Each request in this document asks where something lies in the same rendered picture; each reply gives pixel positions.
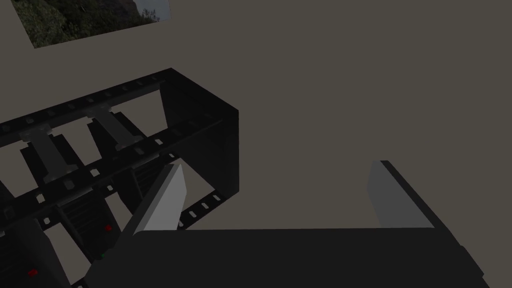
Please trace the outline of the landscape picture on wall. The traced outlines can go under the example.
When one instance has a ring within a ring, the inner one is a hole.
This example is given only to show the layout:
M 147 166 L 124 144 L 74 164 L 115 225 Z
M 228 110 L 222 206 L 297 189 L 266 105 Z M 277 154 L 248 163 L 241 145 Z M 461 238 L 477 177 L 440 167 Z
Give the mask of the landscape picture on wall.
M 171 18 L 169 0 L 11 0 L 34 48 Z

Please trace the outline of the black open equipment rack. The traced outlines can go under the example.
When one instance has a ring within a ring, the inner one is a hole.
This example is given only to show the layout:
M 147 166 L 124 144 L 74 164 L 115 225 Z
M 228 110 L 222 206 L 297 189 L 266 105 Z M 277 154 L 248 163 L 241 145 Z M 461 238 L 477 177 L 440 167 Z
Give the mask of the black open equipment rack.
M 239 191 L 239 111 L 172 68 L 0 123 L 0 148 L 18 141 L 37 188 L 14 197 L 0 181 L 0 288 L 89 288 L 67 280 L 45 231 L 63 225 L 101 260 L 121 235 L 106 198 L 134 212 L 177 159 L 213 188 L 179 230 Z

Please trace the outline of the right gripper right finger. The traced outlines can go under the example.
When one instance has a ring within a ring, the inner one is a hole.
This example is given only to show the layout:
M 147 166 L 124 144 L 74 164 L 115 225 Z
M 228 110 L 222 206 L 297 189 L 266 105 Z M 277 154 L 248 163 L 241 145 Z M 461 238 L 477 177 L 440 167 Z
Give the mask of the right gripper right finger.
M 383 228 L 447 229 L 388 160 L 372 162 L 367 193 Z

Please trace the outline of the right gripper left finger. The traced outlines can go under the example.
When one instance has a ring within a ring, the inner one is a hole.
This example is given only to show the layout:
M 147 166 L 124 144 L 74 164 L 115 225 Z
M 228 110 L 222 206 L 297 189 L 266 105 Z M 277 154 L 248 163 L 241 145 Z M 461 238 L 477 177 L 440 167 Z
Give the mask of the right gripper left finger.
M 176 230 L 186 195 L 182 166 L 166 165 L 128 221 L 122 235 L 133 236 L 142 231 Z

